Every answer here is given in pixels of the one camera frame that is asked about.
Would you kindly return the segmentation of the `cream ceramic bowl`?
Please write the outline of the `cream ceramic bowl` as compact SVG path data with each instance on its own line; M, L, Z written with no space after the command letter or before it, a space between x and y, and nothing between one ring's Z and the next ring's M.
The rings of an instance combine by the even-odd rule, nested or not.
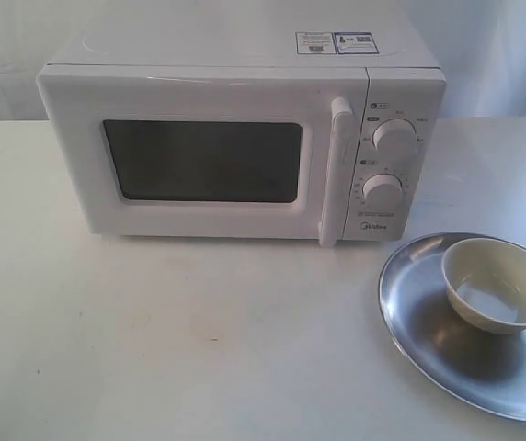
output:
M526 330L526 249L492 238L453 244L440 264L447 299L474 327L492 334Z

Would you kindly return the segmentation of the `lower white control knob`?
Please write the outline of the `lower white control knob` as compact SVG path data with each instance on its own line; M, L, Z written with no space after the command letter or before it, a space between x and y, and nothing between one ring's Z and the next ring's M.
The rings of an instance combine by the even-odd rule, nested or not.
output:
M363 184L362 194L367 205L383 209L396 207L404 196L401 181L389 174L370 177Z

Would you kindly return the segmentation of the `white microwave door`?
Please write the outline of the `white microwave door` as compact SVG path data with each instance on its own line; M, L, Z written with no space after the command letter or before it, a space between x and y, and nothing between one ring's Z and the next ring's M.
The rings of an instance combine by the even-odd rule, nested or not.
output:
M344 239L364 69L51 64L37 83L91 232Z

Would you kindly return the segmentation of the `white microwave oven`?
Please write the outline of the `white microwave oven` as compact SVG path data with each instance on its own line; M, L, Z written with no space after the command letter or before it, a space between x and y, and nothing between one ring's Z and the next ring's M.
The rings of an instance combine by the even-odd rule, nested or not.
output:
M99 16L44 67L51 64L364 69L370 86L341 241L402 237L446 86L424 40L392 9L340 17L251 11L223 17L189 6L146 16L113 10ZM414 126L414 155L391 159L376 151L372 135L389 119L405 119ZM394 208L374 208L364 201L363 184L379 174L394 175L402 183L404 196Z

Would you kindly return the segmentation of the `round steel plate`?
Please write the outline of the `round steel plate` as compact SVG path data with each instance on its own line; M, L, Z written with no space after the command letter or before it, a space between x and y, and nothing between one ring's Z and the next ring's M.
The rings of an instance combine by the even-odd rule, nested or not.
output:
M434 384L475 408L526 421L526 331L479 330L447 299L443 254L472 236L435 233L396 250L379 277L383 321L399 351Z

